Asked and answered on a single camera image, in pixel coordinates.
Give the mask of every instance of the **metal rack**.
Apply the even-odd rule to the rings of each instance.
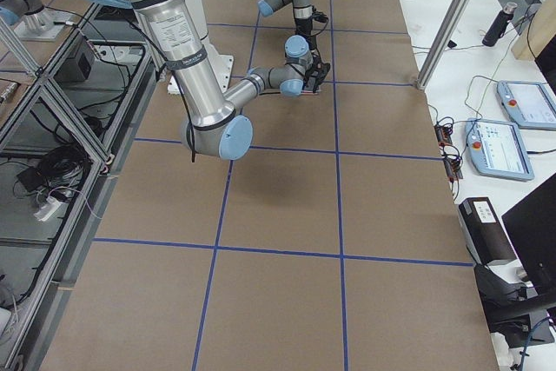
[[[72,29],[44,66],[0,19],[0,41],[34,77],[6,123],[0,126],[0,162],[15,162],[0,167],[3,191],[0,196],[0,272],[13,281],[10,284],[17,292],[21,293],[29,283],[32,288],[30,295],[18,304],[19,319],[10,338],[0,345],[0,370],[21,369],[22,364],[26,369],[38,367],[68,299],[66,290],[73,286],[96,230],[96,212],[102,213],[114,185],[113,179],[102,173],[110,169],[113,174],[121,169],[135,134],[136,120],[154,89],[155,69],[147,49],[139,41],[110,42],[120,49],[142,49],[142,57],[132,57],[129,62],[133,77],[124,92],[111,86],[118,76],[115,69],[100,62],[85,83],[59,84],[55,81],[55,74],[81,40],[81,28],[98,10],[98,6],[88,9],[78,28]],[[104,40],[98,41],[98,45],[103,44]],[[109,127],[99,137],[79,110],[83,100],[94,97],[102,102],[118,95],[121,99],[117,106],[110,103],[95,109],[97,113],[105,112],[103,117],[110,120]],[[38,196],[19,199],[11,186],[16,174],[22,171],[17,162],[35,165],[48,150],[59,146],[52,136],[41,132],[33,123],[32,109],[36,114],[54,116],[52,120],[71,134],[90,161],[89,169],[82,173],[79,192],[47,222],[38,222],[33,217],[37,210],[33,200],[38,200]]]

